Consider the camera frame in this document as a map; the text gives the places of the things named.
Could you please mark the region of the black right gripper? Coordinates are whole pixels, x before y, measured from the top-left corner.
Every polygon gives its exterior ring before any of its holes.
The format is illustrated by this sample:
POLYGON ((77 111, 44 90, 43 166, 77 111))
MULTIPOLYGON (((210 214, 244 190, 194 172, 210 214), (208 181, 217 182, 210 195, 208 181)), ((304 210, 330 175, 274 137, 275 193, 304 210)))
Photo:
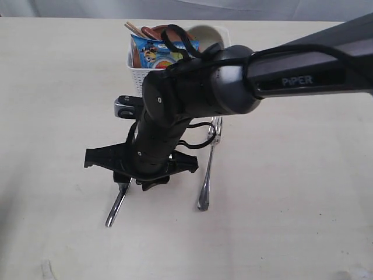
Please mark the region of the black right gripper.
POLYGON ((129 143, 119 143, 101 148, 86 149, 84 167, 99 166, 113 172, 116 183, 134 179, 147 191, 157 185, 167 184, 172 175, 198 169, 195 156, 174 150, 168 156, 153 158, 143 152, 130 153, 129 143))

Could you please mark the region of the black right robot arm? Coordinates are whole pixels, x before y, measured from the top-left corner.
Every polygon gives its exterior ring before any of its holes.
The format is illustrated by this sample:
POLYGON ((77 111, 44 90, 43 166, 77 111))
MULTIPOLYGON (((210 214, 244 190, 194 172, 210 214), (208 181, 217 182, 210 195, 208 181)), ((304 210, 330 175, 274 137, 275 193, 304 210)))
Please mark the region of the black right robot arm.
POLYGON ((149 72, 142 96, 120 96, 119 118, 133 120, 123 143, 87 149, 85 167, 100 166, 114 180, 134 179, 148 190, 170 176, 195 172, 198 160, 177 151, 195 118, 246 114, 270 97, 372 92, 372 15, 263 51, 214 44, 195 50, 185 31, 182 58, 149 72))

